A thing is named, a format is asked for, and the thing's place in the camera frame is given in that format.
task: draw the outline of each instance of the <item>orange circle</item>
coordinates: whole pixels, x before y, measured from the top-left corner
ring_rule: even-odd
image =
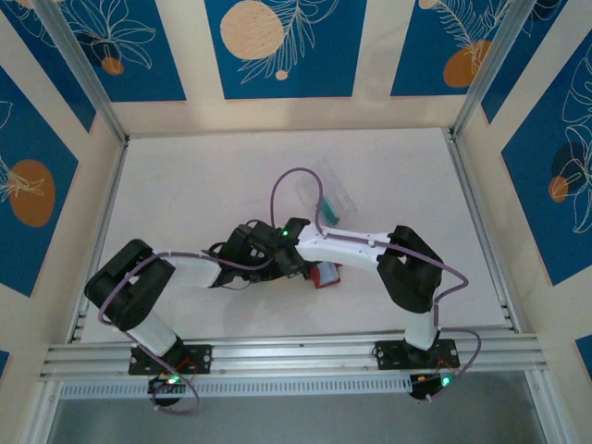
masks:
[[[103,68],[107,74],[111,74],[112,76],[123,74],[123,63],[114,57],[105,57],[101,61],[101,68]]]
[[[567,183],[567,180],[561,176],[553,178],[549,184],[549,196],[557,204],[560,204],[565,200],[568,191],[569,184]]]
[[[483,40],[457,51],[444,67],[444,81],[452,88],[464,88],[473,83],[491,42]]]
[[[33,228],[44,226],[54,212],[56,184],[52,173],[37,160],[21,160],[12,167],[8,183],[10,205],[23,224]]]

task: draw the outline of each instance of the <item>floral wall pattern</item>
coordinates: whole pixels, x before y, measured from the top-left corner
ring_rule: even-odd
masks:
[[[502,156],[552,283],[592,265],[592,31]]]
[[[154,0],[61,0],[57,6],[113,102],[185,100]],[[51,55],[44,69],[59,83],[53,67],[59,54],[29,2],[0,0],[0,7],[40,64]]]
[[[567,0],[538,0],[481,102],[491,123]]]
[[[226,99],[348,97],[365,0],[206,0]]]
[[[534,23],[543,16],[555,17],[561,1],[565,0],[538,0],[524,35],[537,31]],[[391,95],[465,94],[511,4],[512,0],[416,0]],[[519,74],[524,67],[518,68]]]
[[[31,296],[78,160],[0,68],[0,284]]]

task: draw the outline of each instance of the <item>metal bracket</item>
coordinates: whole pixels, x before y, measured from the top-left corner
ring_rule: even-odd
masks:
[[[181,362],[177,371],[183,375],[209,375],[212,362],[211,345],[184,345],[186,362]],[[157,376],[168,371],[146,356],[140,349],[132,348],[128,373],[133,376]]]
[[[420,370],[461,366],[453,339],[439,339],[428,351],[414,349],[404,340],[381,340],[376,343],[372,354],[378,362],[378,370]]]

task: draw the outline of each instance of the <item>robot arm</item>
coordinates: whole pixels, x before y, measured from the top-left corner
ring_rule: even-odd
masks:
[[[407,312],[406,342],[426,351],[437,335],[433,297],[442,270],[388,249],[385,244],[400,245],[441,262],[407,227],[380,234],[333,228],[319,233],[307,219],[291,218],[283,228],[259,221],[254,227],[238,226],[219,251],[211,248],[201,258],[153,260],[129,280],[109,303],[105,314],[119,330],[130,333],[156,356],[175,366],[184,358],[182,340],[152,311],[165,286],[174,285],[173,281],[169,283],[174,273],[190,277],[193,286],[216,288],[235,278],[252,283],[297,275],[308,278],[319,262],[333,262],[361,268],[380,278],[392,301]],[[153,255],[145,242],[132,240],[89,280],[86,296],[102,307],[116,285]],[[232,263],[245,266],[237,268]]]

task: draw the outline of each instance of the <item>enclosure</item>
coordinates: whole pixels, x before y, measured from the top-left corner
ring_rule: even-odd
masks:
[[[589,2],[0,9],[2,442],[590,440]],[[376,346],[415,318],[360,268],[321,289],[175,280],[153,312],[211,364],[196,412],[153,411],[85,284],[132,239],[198,253],[250,219],[314,220],[306,173],[271,197],[295,167],[320,172],[325,224],[410,227],[468,278],[437,301],[468,373],[411,398],[433,369],[384,370]]]

